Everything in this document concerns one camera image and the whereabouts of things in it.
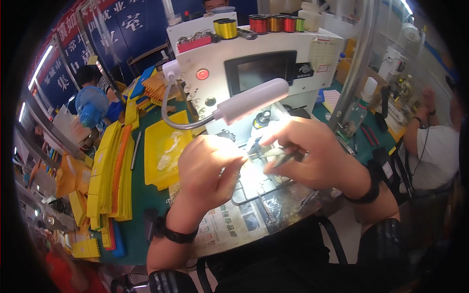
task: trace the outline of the screen bezel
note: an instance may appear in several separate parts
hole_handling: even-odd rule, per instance
[[[289,86],[292,86],[293,79],[295,78],[296,54],[297,52],[294,50],[278,51],[278,52],[262,53],[262,54],[256,54],[256,55],[250,55],[250,56],[240,57],[236,59],[226,60],[224,63],[225,63],[225,72],[227,74],[227,83],[228,83],[228,89],[230,91],[230,97],[242,93],[242,91],[240,90],[240,85],[239,85],[238,65],[259,61],[262,59],[270,59],[270,58],[287,59],[287,69],[285,72],[285,80],[288,82]]]

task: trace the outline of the red-handled pliers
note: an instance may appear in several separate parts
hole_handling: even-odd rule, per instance
[[[373,143],[370,135],[373,137],[373,139],[376,141],[376,144],[379,146],[378,139],[376,139],[375,134],[373,133],[373,131],[371,130],[371,128],[368,125],[366,125],[365,123],[362,122],[362,124],[360,125],[360,128],[363,131],[363,133],[365,134],[365,136],[368,139],[368,142],[371,144],[371,146],[374,146],[375,144]]]

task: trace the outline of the blue fan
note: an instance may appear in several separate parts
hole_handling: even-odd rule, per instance
[[[75,108],[83,127],[99,127],[106,117],[109,101],[100,88],[87,86],[76,95]]]

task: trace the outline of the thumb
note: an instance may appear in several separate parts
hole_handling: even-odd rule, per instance
[[[230,196],[233,194],[236,182],[238,181],[239,171],[246,161],[246,158],[239,158],[225,167],[218,181],[218,192],[221,194],[230,194]]]
[[[301,163],[295,160],[289,160],[286,163],[274,167],[275,162],[270,162],[265,166],[264,173],[266,174],[276,174],[280,176],[286,176],[290,179],[293,179],[299,183],[306,181],[306,170],[305,163]]]

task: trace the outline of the floor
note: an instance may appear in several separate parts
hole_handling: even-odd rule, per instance
[[[358,254],[358,245],[360,243],[361,225],[355,221],[355,212],[353,210],[353,207],[347,204],[338,212],[330,216],[329,220],[332,222],[332,224],[335,227],[335,230],[337,231],[340,242],[345,252],[345,256],[347,257],[347,262],[356,263],[357,254]],[[323,227],[321,227],[321,232],[322,232],[324,244],[331,251],[329,253],[329,256],[330,256],[329,262],[338,263],[337,256],[331,244],[331,240],[329,239],[329,236],[327,235]],[[210,286],[212,287],[212,291],[215,291],[215,288],[217,286],[217,280],[212,275],[209,269],[206,269],[206,271],[207,271],[207,278],[210,282]],[[194,280],[194,283],[196,284],[196,287],[199,293],[203,293],[203,290],[200,286],[200,282],[197,278],[197,272],[192,271],[189,273],[189,275],[192,277],[192,280]],[[143,281],[146,278],[146,276],[134,277],[133,275],[132,278],[133,278],[133,283],[137,283],[137,282]],[[150,293],[150,290],[148,287],[137,288],[136,291],[138,293]]]

